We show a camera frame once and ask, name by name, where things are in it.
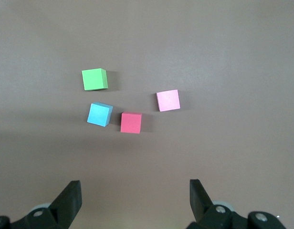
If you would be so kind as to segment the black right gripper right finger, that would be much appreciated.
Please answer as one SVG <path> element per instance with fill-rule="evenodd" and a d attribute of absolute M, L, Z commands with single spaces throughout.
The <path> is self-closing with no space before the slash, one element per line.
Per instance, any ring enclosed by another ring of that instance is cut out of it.
<path fill-rule="evenodd" d="M 270 213 L 252 211 L 245 218 L 222 204 L 214 204 L 198 179 L 190 180 L 189 198 L 195 221 L 186 229 L 287 229 Z"/>

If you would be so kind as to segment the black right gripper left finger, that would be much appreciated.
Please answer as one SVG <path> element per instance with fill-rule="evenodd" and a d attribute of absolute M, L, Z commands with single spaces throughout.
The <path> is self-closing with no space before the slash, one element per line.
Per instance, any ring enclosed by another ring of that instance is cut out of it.
<path fill-rule="evenodd" d="M 34 209 L 15 222 L 0 216 L 0 229 L 69 229 L 81 206 L 81 182 L 71 181 L 48 207 Z"/>

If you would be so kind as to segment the blue foam cube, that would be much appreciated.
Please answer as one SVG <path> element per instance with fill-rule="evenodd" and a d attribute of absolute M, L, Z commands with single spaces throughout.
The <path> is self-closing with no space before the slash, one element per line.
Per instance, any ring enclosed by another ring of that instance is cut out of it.
<path fill-rule="evenodd" d="M 111 118 L 113 106 L 103 103 L 92 103 L 88 114 L 87 122 L 94 125 L 106 127 Z"/>

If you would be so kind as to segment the green foam cube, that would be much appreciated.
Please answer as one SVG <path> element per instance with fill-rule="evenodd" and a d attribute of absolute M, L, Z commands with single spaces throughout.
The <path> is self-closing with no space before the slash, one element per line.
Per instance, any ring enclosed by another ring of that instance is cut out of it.
<path fill-rule="evenodd" d="M 104 69 L 82 70 L 82 78 L 85 91 L 108 89 L 107 74 Z"/>

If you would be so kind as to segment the red foam cube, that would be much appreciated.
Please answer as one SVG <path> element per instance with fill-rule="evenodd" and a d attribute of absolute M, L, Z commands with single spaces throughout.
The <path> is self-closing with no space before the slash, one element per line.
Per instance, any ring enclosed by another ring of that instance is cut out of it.
<path fill-rule="evenodd" d="M 141 131 L 141 113 L 123 112 L 121 114 L 121 132 L 139 134 Z"/>

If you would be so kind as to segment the pink foam cube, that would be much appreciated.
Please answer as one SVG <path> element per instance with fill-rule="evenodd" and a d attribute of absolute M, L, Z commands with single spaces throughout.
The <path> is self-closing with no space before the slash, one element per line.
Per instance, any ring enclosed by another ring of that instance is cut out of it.
<path fill-rule="evenodd" d="M 178 90 L 170 90 L 156 93 L 160 112 L 180 109 Z"/>

